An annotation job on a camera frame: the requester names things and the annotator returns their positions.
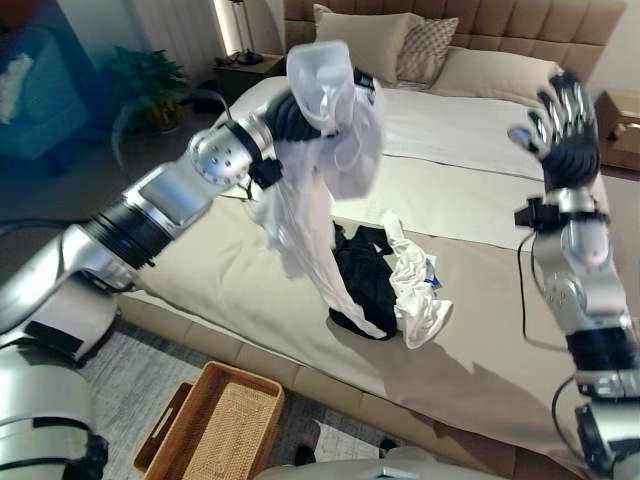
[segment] robot finger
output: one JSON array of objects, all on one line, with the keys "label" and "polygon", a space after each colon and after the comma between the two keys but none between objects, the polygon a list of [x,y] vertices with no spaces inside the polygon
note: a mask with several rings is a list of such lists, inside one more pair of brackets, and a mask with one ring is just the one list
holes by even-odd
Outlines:
[{"label": "robot finger", "polygon": [[538,134],[538,138],[540,139],[540,141],[545,145],[549,145],[552,141],[551,137],[553,133],[553,127],[551,127],[549,123],[545,121],[545,118],[540,116],[540,114],[538,114],[538,112],[536,112],[535,110],[529,110],[527,112],[527,116],[533,124],[535,132]]},{"label": "robot finger", "polygon": [[538,91],[538,99],[544,107],[545,113],[549,118],[549,124],[552,126],[551,142],[557,143],[564,136],[564,118],[561,110],[553,101],[551,96],[544,90]]},{"label": "robot finger", "polygon": [[579,118],[584,125],[595,125],[596,112],[591,97],[585,91],[581,83],[573,86],[573,96],[576,98],[579,109]]},{"label": "robot finger", "polygon": [[560,103],[562,117],[564,120],[564,134],[565,136],[570,136],[577,128],[576,123],[578,120],[578,106],[573,95],[574,84],[570,78],[567,78],[564,75],[555,76],[550,82]]},{"label": "robot finger", "polygon": [[533,135],[527,127],[515,125],[509,129],[507,135],[513,143],[528,150],[538,158],[543,156],[542,153],[544,151],[547,151],[546,146],[540,145],[540,143],[536,141],[536,136]]}]

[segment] wicker basket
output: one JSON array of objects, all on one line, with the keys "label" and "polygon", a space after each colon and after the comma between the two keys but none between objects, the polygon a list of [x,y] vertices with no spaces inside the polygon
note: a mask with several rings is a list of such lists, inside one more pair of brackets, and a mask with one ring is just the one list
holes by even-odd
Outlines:
[{"label": "wicker basket", "polygon": [[180,386],[134,466],[146,480],[251,479],[266,465],[283,402],[277,382],[209,362],[192,388]]}]

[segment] floor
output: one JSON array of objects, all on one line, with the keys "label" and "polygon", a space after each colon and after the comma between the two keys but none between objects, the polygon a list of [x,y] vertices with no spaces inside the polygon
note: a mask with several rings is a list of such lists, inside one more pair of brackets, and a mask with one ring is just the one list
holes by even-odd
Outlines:
[{"label": "floor", "polygon": [[[133,458],[183,381],[194,381],[209,359],[183,345],[120,322],[82,369],[91,384],[98,432],[110,442],[105,480],[138,479]],[[268,466],[291,464],[305,443],[318,461],[377,458],[384,433],[305,397],[286,392]]]}]

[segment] nightstand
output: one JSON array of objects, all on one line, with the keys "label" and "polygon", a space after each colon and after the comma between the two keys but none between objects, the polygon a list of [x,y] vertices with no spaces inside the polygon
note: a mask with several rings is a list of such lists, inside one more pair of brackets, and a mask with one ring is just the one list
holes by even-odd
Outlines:
[{"label": "nightstand", "polygon": [[596,116],[602,164],[640,172],[640,93],[605,90]]},{"label": "nightstand", "polygon": [[286,62],[282,55],[263,55],[256,65],[218,65],[213,67],[220,93],[229,105],[255,84],[269,77],[285,75]]}]

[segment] beige pillow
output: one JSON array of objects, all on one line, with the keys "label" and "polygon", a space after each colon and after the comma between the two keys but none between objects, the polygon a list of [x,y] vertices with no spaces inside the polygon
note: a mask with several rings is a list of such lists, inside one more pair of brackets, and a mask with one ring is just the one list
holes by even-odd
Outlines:
[{"label": "beige pillow", "polygon": [[315,7],[316,41],[343,40],[356,67],[383,82],[396,82],[398,55],[416,15],[341,15]]},{"label": "beige pillow", "polygon": [[429,93],[452,97],[500,98],[539,106],[537,92],[562,71],[555,62],[507,52],[449,47],[438,80]]},{"label": "beige pillow", "polygon": [[409,30],[398,57],[398,80],[424,83],[425,88],[438,77],[447,57],[447,48],[459,20],[423,20]]}]

